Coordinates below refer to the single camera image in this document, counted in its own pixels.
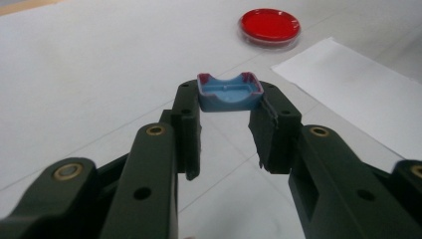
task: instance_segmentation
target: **red lid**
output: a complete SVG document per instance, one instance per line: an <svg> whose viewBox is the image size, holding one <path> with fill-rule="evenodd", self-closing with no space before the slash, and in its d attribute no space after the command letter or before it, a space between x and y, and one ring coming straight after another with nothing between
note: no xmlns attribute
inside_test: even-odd
<svg viewBox="0 0 422 239"><path fill-rule="evenodd" d="M255 9L240 20L240 27L249 36L270 42L295 38L301 31L298 19L276 9Z"/></svg>

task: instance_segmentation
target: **white paper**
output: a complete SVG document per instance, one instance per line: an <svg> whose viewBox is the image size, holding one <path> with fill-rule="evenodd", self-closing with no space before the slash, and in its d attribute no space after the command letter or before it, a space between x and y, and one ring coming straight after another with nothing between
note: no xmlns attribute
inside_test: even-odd
<svg viewBox="0 0 422 239"><path fill-rule="evenodd" d="M422 159L422 85L325 39L273 71L408 159Z"/></svg>

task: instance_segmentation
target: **blue plastic block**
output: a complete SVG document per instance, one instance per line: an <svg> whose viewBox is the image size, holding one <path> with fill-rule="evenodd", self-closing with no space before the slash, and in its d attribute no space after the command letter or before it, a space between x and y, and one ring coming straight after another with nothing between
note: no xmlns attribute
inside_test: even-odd
<svg viewBox="0 0 422 239"><path fill-rule="evenodd" d="M242 73L231 80L218 80L210 74L198 75L199 104L203 112L253 110L264 90L253 73Z"/></svg>

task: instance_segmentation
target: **small blue container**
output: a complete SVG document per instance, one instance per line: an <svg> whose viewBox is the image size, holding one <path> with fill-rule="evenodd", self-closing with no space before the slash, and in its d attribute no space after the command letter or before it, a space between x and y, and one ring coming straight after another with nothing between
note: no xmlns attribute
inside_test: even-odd
<svg viewBox="0 0 422 239"><path fill-rule="evenodd" d="M253 110L261 100L263 87L253 73L242 73L231 80L198 75L199 104L203 112Z"/></svg>

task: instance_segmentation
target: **table surface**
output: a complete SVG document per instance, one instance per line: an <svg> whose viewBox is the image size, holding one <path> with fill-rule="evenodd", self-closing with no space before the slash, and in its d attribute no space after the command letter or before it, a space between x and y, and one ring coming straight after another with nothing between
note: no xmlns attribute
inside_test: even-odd
<svg viewBox="0 0 422 239"><path fill-rule="evenodd" d="M243 42L238 20L255 8L296 16L296 47ZM419 0L69 0L1 16L0 217L53 162L84 156L102 166L127 153L136 131L171 109L177 86L198 73L255 73L304 124L333 128L363 161L390 171L399 155L270 67L334 37L422 82L421 10ZM248 112L201 114L201 175L179 175L180 238L304 238L288 176L259 168L248 120Z"/></svg>

